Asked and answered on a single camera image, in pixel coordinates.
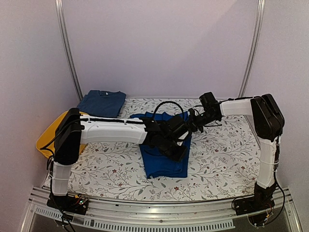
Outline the royal blue garment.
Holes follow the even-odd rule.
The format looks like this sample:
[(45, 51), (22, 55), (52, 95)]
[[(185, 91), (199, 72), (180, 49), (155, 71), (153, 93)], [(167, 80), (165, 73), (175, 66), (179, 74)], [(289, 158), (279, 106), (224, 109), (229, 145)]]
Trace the royal blue garment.
[[(146, 177), (186, 178), (192, 134), (188, 128), (188, 113), (169, 115), (167, 113), (153, 115), (134, 114), (130, 118), (141, 119), (146, 126), (147, 136), (139, 145)], [(158, 140), (166, 139), (187, 147), (187, 153), (181, 161), (173, 161), (162, 155), (156, 147)]]

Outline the teal blue t-shirt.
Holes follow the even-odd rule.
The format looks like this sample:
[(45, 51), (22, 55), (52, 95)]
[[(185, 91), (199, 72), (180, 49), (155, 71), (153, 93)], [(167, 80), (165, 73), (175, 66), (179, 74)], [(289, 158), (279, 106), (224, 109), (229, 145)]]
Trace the teal blue t-shirt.
[(88, 92), (87, 114), (98, 117), (117, 118), (126, 100), (126, 94), (101, 90)]

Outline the yellow laundry basket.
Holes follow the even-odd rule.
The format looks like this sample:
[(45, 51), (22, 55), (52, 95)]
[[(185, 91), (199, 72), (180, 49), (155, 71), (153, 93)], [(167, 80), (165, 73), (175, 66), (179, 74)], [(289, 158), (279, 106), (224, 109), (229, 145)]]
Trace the yellow laundry basket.
[(41, 152), (47, 159), (52, 155), (52, 152), (49, 150), (40, 150), (41, 147), (48, 144), (55, 136), (55, 131), (59, 126), (62, 119), (65, 117), (68, 111), (63, 112), (38, 138), (36, 142), (36, 148), (39, 152)]

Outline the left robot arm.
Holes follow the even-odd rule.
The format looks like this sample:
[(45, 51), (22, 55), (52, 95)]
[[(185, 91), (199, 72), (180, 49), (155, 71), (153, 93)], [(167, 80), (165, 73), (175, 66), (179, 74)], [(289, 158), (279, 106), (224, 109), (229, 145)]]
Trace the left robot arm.
[(73, 164), (78, 161), (80, 145), (96, 142), (126, 142), (156, 147), (174, 161), (180, 161), (187, 148), (182, 143), (192, 132), (185, 114), (169, 120), (156, 120), (155, 113), (141, 118), (106, 118), (83, 115), (78, 108), (65, 114), (50, 141), (54, 145), (51, 196), (62, 210), (72, 205), (68, 185)]

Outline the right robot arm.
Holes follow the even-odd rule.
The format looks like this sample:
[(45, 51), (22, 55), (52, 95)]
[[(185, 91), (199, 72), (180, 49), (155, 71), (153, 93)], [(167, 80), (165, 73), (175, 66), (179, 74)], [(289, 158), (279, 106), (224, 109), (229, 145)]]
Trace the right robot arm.
[(253, 194), (261, 210), (276, 188), (283, 115), (270, 94), (217, 101), (212, 93), (189, 110), (189, 192), (202, 199)]

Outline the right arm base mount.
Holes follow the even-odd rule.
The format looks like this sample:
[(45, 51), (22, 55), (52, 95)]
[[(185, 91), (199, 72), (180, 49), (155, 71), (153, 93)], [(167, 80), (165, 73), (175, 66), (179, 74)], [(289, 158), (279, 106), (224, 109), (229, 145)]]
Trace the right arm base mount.
[(255, 227), (265, 226), (270, 218), (273, 207), (273, 193), (276, 190), (276, 183), (268, 188), (262, 188), (257, 183), (254, 185), (254, 194), (252, 197), (236, 197), (231, 207), (236, 212), (236, 215), (244, 215), (263, 211), (248, 217), (249, 222)]

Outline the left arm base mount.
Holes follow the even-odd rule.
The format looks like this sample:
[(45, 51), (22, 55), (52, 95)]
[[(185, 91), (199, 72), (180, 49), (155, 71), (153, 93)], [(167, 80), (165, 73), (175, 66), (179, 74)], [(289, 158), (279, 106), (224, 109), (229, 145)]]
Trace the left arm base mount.
[(52, 192), (49, 195), (47, 206), (58, 209), (60, 212), (69, 212), (79, 215), (86, 215), (88, 210), (89, 199), (81, 196), (56, 196)]

